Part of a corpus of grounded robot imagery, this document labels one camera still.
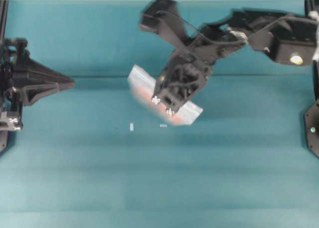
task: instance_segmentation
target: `teal backdrop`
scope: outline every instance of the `teal backdrop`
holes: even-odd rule
[[[246,47],[216,63],[192,126],[160,127],[127,83],[134,64],[158,75],[173,49],[139,31],[147,3],[10,1],[6,36],[26,37],[76,88],[24,109],[0,156],[0,227],[317,228],[319,159],[302,119],[311,68]],[[179,4],[195,26],[242,7],[303,14],[304,0]]]

